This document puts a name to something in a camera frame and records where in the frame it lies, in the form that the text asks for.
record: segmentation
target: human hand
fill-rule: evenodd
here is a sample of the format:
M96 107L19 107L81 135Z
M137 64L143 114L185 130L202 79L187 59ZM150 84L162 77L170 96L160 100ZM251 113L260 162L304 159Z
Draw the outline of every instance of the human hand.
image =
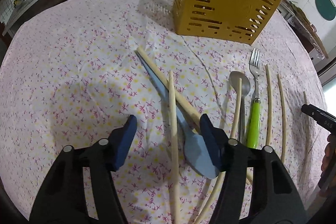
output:
M333 156L333 154L335 153L335 151L332 151L331 149L331 144L330 144L330 141L331 141L331 138L332 138L332 135L330 134L327 138L327 141L329 142L327 144L327 146L325 147L324 149L324 157L323 157L323 160L322 160L322 165L321 165L321 170L322 172L325 172L328 168L328 165L330 163L330 160ZM334 177L334 179L332 180L332 182L330 183L330 186L333 187L336 185L336 176Z

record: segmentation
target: wooden stick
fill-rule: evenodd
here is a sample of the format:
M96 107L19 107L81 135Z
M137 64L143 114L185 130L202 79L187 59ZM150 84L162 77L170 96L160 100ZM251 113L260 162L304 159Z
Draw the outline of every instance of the wooden stick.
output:
M267 119L266 145L271 145L272 122L273 122L273 92L272 92L272 81L269 73L268 64L266 65L266 78L267 78L267 92L268 92L268 119Z
M281 161L285 163L285 154L286 154L286 143L287 143L287 116L286 116L286 106L285 106L285 95L284 90L282 88L281 76L278 76L278 84L280 90L280 98L281 98L281 109L282 109L282 149L281 149Z
M231 132L230 132L230 138L233 138L235 136L236 131L237 131L238 118L239 118L239 112L240 112L241 96L242 96L242 79L239 78L239 89L238 89L237 97L236 97L235 115L234 115L234 118L233 118L232 128L231 128ZM205 203L204 207L202 208L201 212L196 217L196 219L194 221L194 224L200 224L200 222L205 219L206 214L207 214L211 204L213 204L216 200L216 193L221 189L221 187L223 185L224 177L225 177L225 173L220 172L218 177L217 177L216 183L215 183L215 185L212 189L212 192L211 192L207 202ZM246 182L252 183L252 178L251 178L250 174L247 174Z
M180 223L180 189L179 189L179 148L177 144L177 117L173 72L169 72L169 110L171 134L171 161L175 223Z
M141 57L146 61L152 71L156 74L156 76L161 80L161 82L165 85L165 87L169 88L169 82L164 74L159 70L159 68L154 64L154 62L148 57L145 51L141 48L137 48L137 52L141 55ZM189 116L193 119L194 123L199 127L200 125L200 113L187 101L186 98L183 97L182 94L175 90L176 100L179 102L181 107L189 114Z
M230 139L235 139L236 138L241 99L242 99L242 79L239 78L238 91L237 91L237 96L236 96L236 109L235 109L235 115L234 115L234 118L233 118L232 128L231 128L231 132L230 132Z
M307 93L305 91L303 92L303 97L304 97L304 103L308 105Z

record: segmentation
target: fork tines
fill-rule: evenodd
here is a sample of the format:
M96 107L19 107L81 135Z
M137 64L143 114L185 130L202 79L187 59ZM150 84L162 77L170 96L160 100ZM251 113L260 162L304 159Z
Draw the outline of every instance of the fork tines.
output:
M259 57L260 57L260 50L254 48L250 59L250 66L259 69L260 67Z

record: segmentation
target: green wall clock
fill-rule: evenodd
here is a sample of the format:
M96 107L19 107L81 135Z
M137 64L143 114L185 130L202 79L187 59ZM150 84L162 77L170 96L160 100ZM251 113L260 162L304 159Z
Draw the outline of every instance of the green wall clock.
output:
M316 8L326 20L333 20L336 16L336 7L332 0L315 0Z

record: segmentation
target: floral tablecloth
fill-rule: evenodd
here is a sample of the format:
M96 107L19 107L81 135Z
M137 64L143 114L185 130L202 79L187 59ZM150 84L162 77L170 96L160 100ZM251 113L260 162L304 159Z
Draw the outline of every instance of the floral tablecloth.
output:
M230 71L254 81L248 63L253 47L269 64L273 85L272 147L281 154L282 114L277 73L283 80L287 112L285 167L305 201L320 177L327 131L301 113L308 101L326 108L310 58L276 12L253 46L173 32L173 0L69 0L26 22L15 35L0 69L0 176L28 218L34 198L62 147L92 145L137 117L137 133L124 166L113 173L131 223L171 223L171 152L168 109L145 74L134 50L142 46L189 102L229 135L236 94ZM259 148L265 145L268 116L264 66L259 81ZM215 180L198 175L185 162L179 132L181 222L192 223ZM96 217L90 173L84 169L87 207ZM248 214L246 185L241 216ZM208 223L215 204L211 205Z

